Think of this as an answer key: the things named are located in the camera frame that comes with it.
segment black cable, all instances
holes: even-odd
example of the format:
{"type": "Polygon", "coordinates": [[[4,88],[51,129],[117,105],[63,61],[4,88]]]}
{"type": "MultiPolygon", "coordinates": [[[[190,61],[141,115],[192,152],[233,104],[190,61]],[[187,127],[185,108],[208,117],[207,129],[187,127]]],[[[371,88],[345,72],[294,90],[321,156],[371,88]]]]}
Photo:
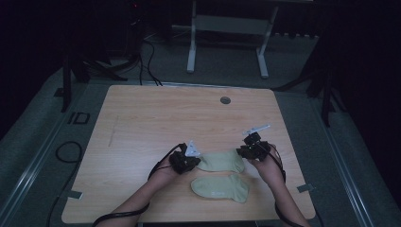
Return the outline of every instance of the black cable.
{"type": "Polygon", "coordinates": [[[142,85],[142,73],[144,71],[144,62],[142,61],[142,56],[141,55],[139,55],[139,62],[141,63],[141,68],[140,68],[140,71],[139,71],[139,84],[142,85]]]}
{"type": "Polygon", "coordinates": [[[149,61],[148,61],[148,73],[153,78],[153,80],[155,81],[157,86],[159,86],[159,85],[163,86],[162,82],[160,80],[158,80],[156,77],[154,77],[153,74],[150,71],[150,62],[151,62],[151,60],[153,58],[153,55],[154,55],[154,45],[151,42],[146,41],[146,40],[144,40],[144,43],[150,45],[151,48],[152,48],[152,51],[151,51],[151,54],[150,54],[150,58],[149,58],[149,61]]]}
{"type": "MultiPolygon", "coordinates": [[[[259,144],[257,144],[257,145],[258,145],[260,148],[262,148],[263,150],[267,151],[267,150],[266,150],[265,148],[263,148],[261,145],[259,145],[259,144]]],[[[276,151],[276,154],[278,155],[278,158],[281,160],[280,153],[277,151],[276,148],[274,148],[274,149],[275,149],[275,151],[276,151]]],[[[273,159],[273,161],[277,164],[277,166],[280,168],[280,170],[281,170],[281,172],[282,172],[282,174],[283,174],[283,179],[284,179],[284,183],[285,183],[285,182],[286,182],[286,171],[284,170],[283,163],[280,164],[280,163],[277,161],[277,159],[274,158],[274,156],[273,156],[270,152],[268,152],[268,154],[269,154],[269,156],[273,159]]],[[[289,226],[292,226],[292,227],[303,227],[302,225],[299,225],[299,224],[294,223],[294,222],[290,221],[289,219],[287,219],[287,218],[281,213],[281,211],[278,209],[276,203],[274,204],[274,208],[275,208],[275,211],[276,211],[278,217],[279,217],[283,222],[285,222],[286,224],[288,224],[289,226]]],[[[321,226],[324,227],[324,223],[323,223],[323,220],[322,220],[321,215],[319,214],[319,212],[318,212],[318,210],[316,209],[315,206],[313,206],[313,208],[315,209],[316,216],[318,217],[321,226]]]]}
{"type": "Polygon", "coordinates": [[[142,209],[136,210],[136,211],[129,211],[129,212],[122,212],[122,213],[111,213],[108,215],[104,215],[100,218],[98,218],[94,224],[92,224],[92,227],[96,227],[98,225],[98,223],[107,220],[107,219],[113,219],[113,218],[125,218],[125,217],[131,217],[131,216],[137,216],[140,215],[142,213],[144,213],[145,211],[147,211],[149,208],[149,203],[142,209]]]}
{"type": "MultiPolygon", "coordinates": [[[[171,166],[162,166],[159,167],[159,165],[168,157],[168,155],[170,155],[170,153],[172,153],[177,147],[179,147],[180,145],[177,145],[176,147],[174,147],[171,151],[168,152],[168,154],[165,155],[165,157],[163,157],[162,160],[160,160],[155,166],[154,168],[150,171],[149,176],[148,176],[148,180],[150,179],[151,175],[153,175],[154,172],[156,172],[159,169],[162,168],[167,168],[167,167],[171,167],[171,166]]],[[[137,216],[140,215],[142,213],[144,213],[146,210],[148,210],[150,203],[148,203],[145,207],[143,207],[142,209],[136,210],[136,211],[129,211],[129,212],[121,212],[121,213],[111,213],[108,215],[104,215],[99,217],[97,220],[95,220],[95,222],[93,223],[92,227],[96,227],[98,225],[98,223],[100,223],[101,221],[107,220],[107,219],[112,219],[112,218],[125,218],[125,217],[131,217],[131,216],[137,216]]]]}
{"type": "Polygon", "coordinates": [[[60,193],[59,196],[57,196],[57,198],[53,201],[53,204],[52,204],[51,209],[50,209],[50,213],[49,213],[48,216],[47,216],[47,222],[46,222],[46,226],[47,226],[47,227],[50,226],[50,220],[51,220],[51,217],[52,217],[52,215],[53,215],[54,208],[56,207],[56,204],[59,202],[62,192],[65,190],[65,188],[66,188],[67,185],[70,183],[70,181],[71,181],[71,179],[73,178],[73,176],[76,174],[76,172],[77,172],[77,170],[78,170],[78,167],[79,167],[79,164],[80,164],[80,162],[82,161],[82,158],[83,158],[82,146],[81,146],[79,143],[75,142],[75,141],[67,141],[67,142],[61,144],[61,145],[56,149],[56,158],[57,158],[59,161],[61,161],[61,162],[63,162],[63,163],[66,163],[66,164],[73,164],[73,163],[75,163],[76,166],[74,167],[74,171],[71,172],[71,174],[70,174],[70,176],[68,177],[67,181],[64,183],[64,186],[62,187],[61,193],[60,193]],[[78,156],[77,160],[65,160],[65,159],[62,159],[62,158],[60,157],[60,150],[61,150],[61,148],[64,147],[65,145],[69,145],[69,144],[77,145],[78,151],[79,151],[79,156],[78,156]]]}
{"type": "MultiPolygon", "coordinates": [[[[283,174],[283,180],[284,180],[284,183],[285,183],[285,182],[286,182],[286,172],[285,172],[285,170],[284,170],[283,162],[281,162],[281,164],[280,164],[280,163],[278,162],[278,160],[277,160],[269,151],[267,151],[265,148],[263,148],[263,146],[261,146],[260,144],[258,144],[258,143],[256,143],[256,144],[257,144],[260,148],[262,148],[264,151],[266,151],[266,152],[268,153],[268,155],[272,158],[272,160],[273,160],[273,161],[277,164],[277,166],[280,168],[281,173],[283,174]]],[[[277,151],[276,148],[274,148],[274,150],[275,150],[276,154],[278,155],[278,158],[281,160],[280,153],[277,151]]],[[[288,224],[289,226],[292,226],[292,227],[303,227],[302,225],[299,225],[299,224],[297,224],[297,223],[294,223],[294,222],[290,221],[288,218],[286,218],[286,217],[283,215],[283,213],[281,213],[280,209],[277,207],[277,203],[274,203],[274,208],[275,208],[275,211],[276,211],[278,217],[279,217],[283,222],[285,222],[286,224],[288,224]]]]}

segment wire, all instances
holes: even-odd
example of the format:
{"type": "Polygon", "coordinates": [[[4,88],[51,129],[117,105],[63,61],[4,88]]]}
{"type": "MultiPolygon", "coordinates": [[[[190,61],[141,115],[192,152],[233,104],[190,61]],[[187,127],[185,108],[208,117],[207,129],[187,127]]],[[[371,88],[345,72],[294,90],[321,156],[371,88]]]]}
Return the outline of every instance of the wire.
{"type": "Polygon", "coordinates": [[[79,167],[79,164],[80,164],[80,162],[82,161],[82,158],[83,158],[82,146],[81,146],[79,143],[75,142],[75,141],[67,141],[67,142],[61,144],[61,145],[56,149],[56,158],[57,158],[59,161],[63,162],[63,163],[66,163],[66,164],[76,164],[76,165],[75,165],[75,167],[74,167],[74,170],[71,172],[70,176],[68,177],[67,181],[64,183],[64,186],[62,187],[61,193],[60,193],[60,194],[57,196],[57,198],[53,201],[53,204],[52,204],[51,209],[50,209],[50,213],[49,213],[48,216],[47,216],[47,222],[46,222],[46,226],[47,226],[47,227],[50,226],[50,220],[51,220],[51,217],[52,217],[52,215],[53,215],[54,208],[56,207],[56,204],[59,202],[62,192],[65,190],[65,188],[66,188],[67,185],[70,183],[70,181],[71,181],[71,179],[73,178],[73,176],[76,174],[77,169],[78,169],[78,167],[79,167]],[[65,160],[65,159],[63,159],[63,158],[60,157],[60,150],[61,150],[61,148],[64,147],[64,146],[66,146],[66,145],[69,145],[69,144],[74,144],[74,145],[76,145],[76,146],[78,147],[79,156],[78,156],[77,160],[65,160]]]}
{"type": "Polygon", "coordinates": [[[144,40],[144,43],[150,45],[151,48],[152,48],[152,51],[151,51],[151,54],[150,54],[150,58],[148,60],[148,68],[147,68],[148,69],[148,73],[153,78],[153,81],[156,83],[157,86],[159,86],[159,85],[163,86],[162,82],[160,80],[158,80],[156,77],[154,77],[153,74],[150,72],[150,62],[151,62],[151,60],[153,58],[153,55],[154,55],[154,45],[151,44],[150,42],[146,41],[146,40],[144,40]]]}
{"type": "Polygon", "coordinates": [[[154,55],[154,45],[151,44],[151,43],[148,42],[148,41],[145,41],[145,40],[144,40],[144,43],[145,43],[145,44],[149,44],[149,45],[152,47],[152,51],[151,51],[151,54],[150,54],[150,57],[149,57],[147,66],[144,65],[143,58],[142,58],[141,55],[139,55],[139,62],[141,63],[140,72],[139,72],[139,84],[140,84],[140,85],[143,85],[143,84],[142,84],[142,74],[143,74],[143,70],[144,70],[144,68],[145,68],[145,69],[148,70],[148,74],[149,74],[150,77],[153,79],[153,81],[154,81],[154,83],[156,84],[156,86],[159,86],[159,85],[160,85],[160,86],[163,86],[163,83],[162,83],[159,79],[157,79],[156,77],[154,77],[153,74],[152,74],[151,71],[150,71],[150,62],[151,62],[151,60],[152,60],[152,58],[153,58],[153,55],[154,55]]]}

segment white table leg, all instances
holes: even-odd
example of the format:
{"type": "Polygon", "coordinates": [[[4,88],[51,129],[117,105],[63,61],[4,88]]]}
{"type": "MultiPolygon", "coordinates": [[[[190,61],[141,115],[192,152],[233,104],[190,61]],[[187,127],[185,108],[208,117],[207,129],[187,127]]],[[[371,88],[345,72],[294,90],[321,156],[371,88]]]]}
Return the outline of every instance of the white table leg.
{"type": "Polygon", "coordinates": [[[196,38],[196,17],[197,17],[197,1],[192,2],[192,26],[191,26],[191,46],[189,47],[188,64],[186,72],[193,73],[195,71],[195,57],[197,54],[196,38]]]}
{"type": "Polygon", "coordinates": [[[270,17],[269,24],[266,28],[266,32],[265,32],[265,35],[263,38],[263,43],[260,47],[256,48],[256,57],[257,57],[257,61],[259,62],[260,76],[263,79],[266,79],[269,77],[268,67],[266,66],[266,60],[265,60],[265,50],[266,50],[266,46],[268,45],[268,40],[271,35],[271,30],[273,28],[273,24],[274,24],[275,17],[277,15],[277,11],[278,11],[278,7],[274,7],[271,17],[270,17]]]}

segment human hand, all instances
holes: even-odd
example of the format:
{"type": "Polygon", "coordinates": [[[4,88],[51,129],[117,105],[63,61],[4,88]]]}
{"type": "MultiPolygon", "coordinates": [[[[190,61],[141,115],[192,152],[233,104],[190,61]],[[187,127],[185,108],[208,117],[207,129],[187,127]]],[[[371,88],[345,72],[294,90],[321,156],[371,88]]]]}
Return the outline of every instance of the human hand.
{"type": "Polygon", "coordinates": [[[159,169],[156,170],[148,179],[147,184],[152,185],[152,189],[158,191],[165,186],[169,185],[173,182],[180,174],[178,174],[171,167],[171,163],[168,161],[168,157],[166,157],[159,165],[159,169]]]}
{"type": "MultiPolygon", "coordinates": [[[[270,154],[274,157],[275,160],[281,165],[280,156],[277,152],[275,145],[270,146],[270,154]]],[[[270,188],[274,187],[277,184],[285,183],[283,178],[283,173],[280,167],[274,162],[271,156],[267,156],[263,162],[258,160],[248,160],[258,171],[262,180],[268,184],[270,188]]]]}

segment small round object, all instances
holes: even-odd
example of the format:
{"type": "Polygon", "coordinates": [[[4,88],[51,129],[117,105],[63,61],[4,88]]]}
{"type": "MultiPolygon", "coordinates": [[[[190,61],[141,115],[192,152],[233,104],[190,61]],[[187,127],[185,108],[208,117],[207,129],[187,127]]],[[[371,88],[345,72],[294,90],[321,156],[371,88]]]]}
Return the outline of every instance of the small round object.
{"type": "Polygon", "coordinates": [[[222,104],[230,104],[231,99],[230,99],[229,97],[227,97],[227,96],[223,96],[223,97],[220,99],[220,102],[221,102],[222,104]]]}

